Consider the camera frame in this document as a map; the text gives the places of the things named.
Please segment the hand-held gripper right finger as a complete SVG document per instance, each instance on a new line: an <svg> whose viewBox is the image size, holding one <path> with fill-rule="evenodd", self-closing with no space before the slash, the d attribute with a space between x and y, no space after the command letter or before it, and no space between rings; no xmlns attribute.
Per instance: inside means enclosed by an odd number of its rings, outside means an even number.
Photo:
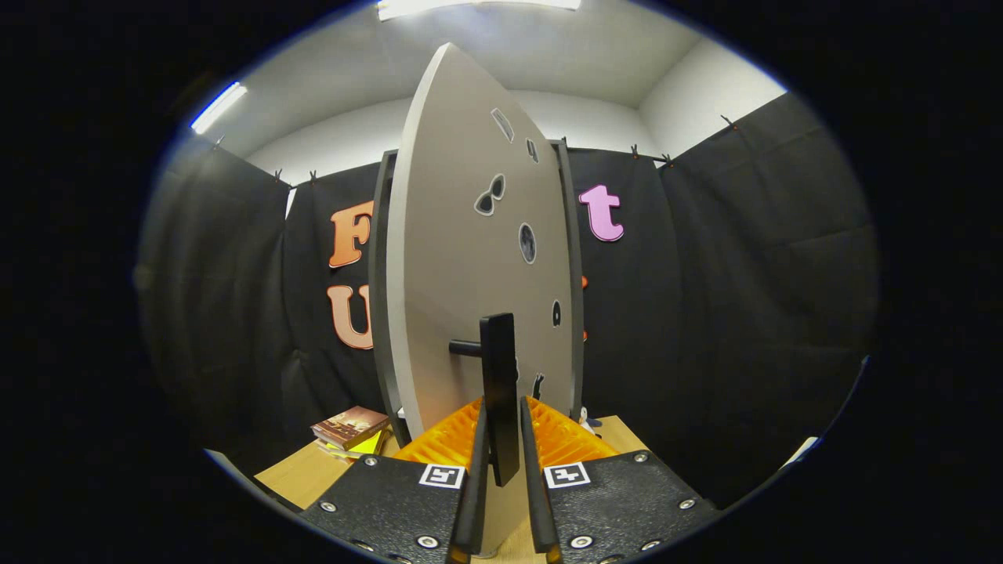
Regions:
<svg viewBox="0 0 1003 564"><path fill-rule="evenodd" d="M656 454L620 452L533 396L520 425L531 535L548 563L635 563L722 514Z"/></svg>

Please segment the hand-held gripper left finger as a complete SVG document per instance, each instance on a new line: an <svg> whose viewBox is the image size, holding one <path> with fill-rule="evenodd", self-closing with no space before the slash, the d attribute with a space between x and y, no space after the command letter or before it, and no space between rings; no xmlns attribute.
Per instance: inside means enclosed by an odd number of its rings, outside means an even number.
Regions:
<svg viewBox="0 0 1003 564"><path fill-rule="evenodd" d="M301 517L380 563L469 563L483 543L487 411L476 399L394 456L364 456Z"/></svg>

